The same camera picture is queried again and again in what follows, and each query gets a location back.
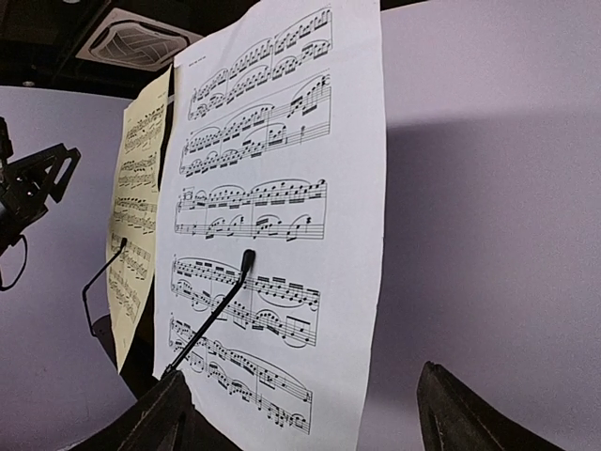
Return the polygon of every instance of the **yellow paper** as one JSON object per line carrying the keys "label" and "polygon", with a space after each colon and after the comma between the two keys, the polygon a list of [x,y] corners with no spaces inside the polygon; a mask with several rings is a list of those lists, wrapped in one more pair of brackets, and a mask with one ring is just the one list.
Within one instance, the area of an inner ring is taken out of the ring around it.
{"label": "yellow paper", "polygon": [[107,261],[126,247],[107,271],[107,289],[117,370],[125,362],[144,312],[154,275],[161,144],[171,68],[145,87],[123,114],[123,135],[115,171]]}

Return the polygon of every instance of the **dark ceiling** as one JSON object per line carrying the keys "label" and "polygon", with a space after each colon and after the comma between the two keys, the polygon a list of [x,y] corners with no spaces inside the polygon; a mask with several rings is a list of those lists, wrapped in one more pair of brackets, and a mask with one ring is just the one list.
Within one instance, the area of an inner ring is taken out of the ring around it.
{"label": "dark ceiling", "polygon": [[[239,19],[257,0],[0,0],[0,85],[134,98],[156,73],[76,58],[113,8],[151,11],[155,19],[206,36]],[[423,0],[381,0],[382,9]],[[178,23],[172,17],[177,16]]]}

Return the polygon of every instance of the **purple wall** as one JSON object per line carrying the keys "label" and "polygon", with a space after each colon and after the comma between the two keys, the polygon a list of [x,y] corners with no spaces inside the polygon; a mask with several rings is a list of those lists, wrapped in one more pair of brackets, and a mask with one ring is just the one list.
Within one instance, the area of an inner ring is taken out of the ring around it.
{"label": "purple wall", "polygon": [[386,236],[359,449],[423,449],[426,360],[557,445],[601,449],[601,4],[382,20]]}
{"label": "purple wall", "polygon": [[[126,101],[0,88],[0,116],[15,157],[57,143],[82,153],[62,203],[26,229],[23,278],[0,293],[0,449],[55,451],[110,423],[132,403],[87,330],[83,285],[104,262],[121,117]],[[0,258],[7,281],[20,247]],[[108,313],[103,279],[90,290],[93,318]]]}

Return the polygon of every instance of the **sheet music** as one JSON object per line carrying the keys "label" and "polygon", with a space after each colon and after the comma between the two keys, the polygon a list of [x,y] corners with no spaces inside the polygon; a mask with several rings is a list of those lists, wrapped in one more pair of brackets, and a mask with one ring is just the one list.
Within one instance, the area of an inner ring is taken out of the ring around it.
{"label": "sheet music", "polygon": [[263,0],[176,57],[158,214],[155,368],[181,365],[240,448],[348,450],[378,303],[385,189],[379,2]]}
{"label": "sheet music", "polygon": [[106,258],[128,239],[107,272],[116,363],[120,371],[154,275],[159,168],[171,71],[145,87],[123,114]]}

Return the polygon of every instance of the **ceiling air conditioning unit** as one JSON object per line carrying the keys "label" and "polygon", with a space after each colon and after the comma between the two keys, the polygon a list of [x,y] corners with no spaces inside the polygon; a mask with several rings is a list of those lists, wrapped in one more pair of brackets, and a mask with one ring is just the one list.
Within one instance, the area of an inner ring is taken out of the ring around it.
{"label": "ceiling air conditioning unit", "polygon": [[78,58],[156,71],[202,37],[169,23],[113,8],[82,46]]}

